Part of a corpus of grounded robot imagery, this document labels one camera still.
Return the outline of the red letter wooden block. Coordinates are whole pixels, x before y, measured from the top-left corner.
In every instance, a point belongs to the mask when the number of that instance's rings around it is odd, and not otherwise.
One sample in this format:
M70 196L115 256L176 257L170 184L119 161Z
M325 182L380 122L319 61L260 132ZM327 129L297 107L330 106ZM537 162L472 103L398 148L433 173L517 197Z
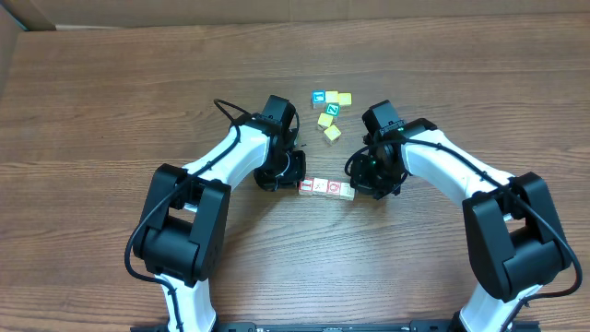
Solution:
M313 195L313 178L304 178L299 182L299 194L302 196Z

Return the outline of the white letter wooden block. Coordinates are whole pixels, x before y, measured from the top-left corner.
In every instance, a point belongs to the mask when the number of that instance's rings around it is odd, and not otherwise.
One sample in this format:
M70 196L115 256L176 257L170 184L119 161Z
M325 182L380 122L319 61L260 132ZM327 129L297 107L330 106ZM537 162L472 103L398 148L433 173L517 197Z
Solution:
M342 182L339 191L339 198L352 201L355 197L355 189L349 184Z

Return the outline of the plain cream wooden block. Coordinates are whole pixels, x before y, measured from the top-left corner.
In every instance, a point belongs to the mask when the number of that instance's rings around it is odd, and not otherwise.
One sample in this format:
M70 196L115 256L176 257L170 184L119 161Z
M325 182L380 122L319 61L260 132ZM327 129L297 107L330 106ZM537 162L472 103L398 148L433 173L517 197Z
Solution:
M313 179L313 194L317 196L326 196L328 191L328 180L322 178Z

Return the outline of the red symbol wooden block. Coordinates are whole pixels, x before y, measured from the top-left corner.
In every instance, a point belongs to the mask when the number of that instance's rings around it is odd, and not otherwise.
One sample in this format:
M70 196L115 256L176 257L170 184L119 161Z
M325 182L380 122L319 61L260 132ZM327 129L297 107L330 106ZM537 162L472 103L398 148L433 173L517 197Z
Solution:
M331 197L340 198L342 183L340 181L329 180L327 182L326 194Z

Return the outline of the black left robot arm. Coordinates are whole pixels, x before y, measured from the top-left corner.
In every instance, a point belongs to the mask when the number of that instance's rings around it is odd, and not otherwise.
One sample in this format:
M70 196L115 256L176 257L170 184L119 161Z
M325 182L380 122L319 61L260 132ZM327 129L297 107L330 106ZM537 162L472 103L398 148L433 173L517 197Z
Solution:
M124 265L132 277L161 286L169 319L160 331L214 330L208 280L223 249L231 192L249 174L272 191L300 181L299 129L288 120L244 115L202 158L156 169Z

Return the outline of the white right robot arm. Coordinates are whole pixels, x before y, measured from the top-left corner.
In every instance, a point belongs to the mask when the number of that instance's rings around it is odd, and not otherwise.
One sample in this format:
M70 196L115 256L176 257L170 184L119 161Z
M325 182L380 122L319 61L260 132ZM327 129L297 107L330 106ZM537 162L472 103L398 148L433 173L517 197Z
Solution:
M477 160L426 119L363 121L364 148L345 166L353 188L381 199L409 176L432 184L463 211L478 285L451 331L510 331L572 259L549 189L533 172L513 176Z

